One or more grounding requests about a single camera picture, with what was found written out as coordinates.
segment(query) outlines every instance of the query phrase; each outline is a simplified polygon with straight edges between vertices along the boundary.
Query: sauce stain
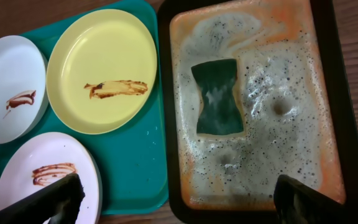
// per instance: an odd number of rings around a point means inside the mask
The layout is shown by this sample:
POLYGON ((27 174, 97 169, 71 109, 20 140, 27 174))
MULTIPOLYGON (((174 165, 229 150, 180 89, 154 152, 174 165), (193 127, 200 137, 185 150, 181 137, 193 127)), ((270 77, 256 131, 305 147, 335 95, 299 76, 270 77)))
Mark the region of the sauce stain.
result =
POLYGON ((147 90, 147 84, 132 80, 106 81, 98 85, 86 84, 84 89, 90 90, 89 98, 99 99, 116 95, 143 95, 147 90))
POLYGON ((50 184, 50 179, 60 179, 71 173, 77 173, 75 165, 71 162, 42 166, 32 171, 32 183, 34 185, 45 187, 50 184))
MULTIPOLYGON (((13 96, 8 101, 6 101, 6 110, 9 108, 16 108, 23 104, 33 105, 35 102, 35 90, 27 90, 23 91, 16 96, 13 96)), ((11 110, 8 110, 8 112, 5 114, 4 118, 11 112, 11 110)))

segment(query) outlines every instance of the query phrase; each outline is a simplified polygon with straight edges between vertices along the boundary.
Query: black tray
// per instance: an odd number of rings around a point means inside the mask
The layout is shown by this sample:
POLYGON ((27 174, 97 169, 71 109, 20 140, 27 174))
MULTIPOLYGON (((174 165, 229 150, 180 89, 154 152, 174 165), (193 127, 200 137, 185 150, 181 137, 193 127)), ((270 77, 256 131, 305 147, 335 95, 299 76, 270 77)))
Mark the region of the black tray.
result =
MULTIPOLYGON (((222 2, 226 1, 166 0, 158 12, 170 206, 172 212, 185 223, 275 223, 277 222, 275 212, 194 210, 187 207, 181 197, 169 26, 173 17, 181 12, 222 2)), ((337 32, 334 6, 332 0, 310 0, 310 3, 345 185, 344 206, 349 213, 358 216, 358 132, 337 32)))

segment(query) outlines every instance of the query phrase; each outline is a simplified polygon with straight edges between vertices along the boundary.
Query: green sponge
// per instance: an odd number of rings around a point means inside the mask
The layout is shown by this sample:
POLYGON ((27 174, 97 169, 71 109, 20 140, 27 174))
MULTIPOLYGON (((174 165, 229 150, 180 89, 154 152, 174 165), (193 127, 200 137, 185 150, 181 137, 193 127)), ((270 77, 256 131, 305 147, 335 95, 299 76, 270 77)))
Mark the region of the green sponge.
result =
POLYGON ((203 98, 197 133, 227 135, 243 132, 241 113, 233 96, 237 80, 236 60, 205 62, 193 66, 191 71, 203 98))

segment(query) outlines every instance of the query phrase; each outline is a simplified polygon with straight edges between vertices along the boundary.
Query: wood grain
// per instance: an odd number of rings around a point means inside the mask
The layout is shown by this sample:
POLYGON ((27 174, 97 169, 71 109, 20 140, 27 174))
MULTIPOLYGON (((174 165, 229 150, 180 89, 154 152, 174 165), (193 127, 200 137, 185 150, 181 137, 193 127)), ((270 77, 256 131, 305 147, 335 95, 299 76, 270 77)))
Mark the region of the wood grain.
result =
MULTIPOLYGON (((162 1, 148 0, 156 11, 162 1)), ((333 1, 358 126, 358 0, 333 1)), ((112 2, 115 0, 0 0, 0 37, 20 34, 112 2)), ((166 203, 161 209, 148 215, 105 216, 100 218, 99 223, 180 221, 166 203)))

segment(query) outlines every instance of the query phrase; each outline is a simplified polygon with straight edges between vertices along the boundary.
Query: yellow plate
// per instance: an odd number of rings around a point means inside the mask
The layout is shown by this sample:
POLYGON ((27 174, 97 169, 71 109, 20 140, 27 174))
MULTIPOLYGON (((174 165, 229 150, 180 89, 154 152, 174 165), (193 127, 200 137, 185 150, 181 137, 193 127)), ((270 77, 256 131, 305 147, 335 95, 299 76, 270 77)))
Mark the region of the yellow plate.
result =
POLYGON ((132 14, 105 9, 74 22, 60 37, 47 70, 52 109, 69 128, 101 134, 143 107, 157 73, 150 32, 132 14))

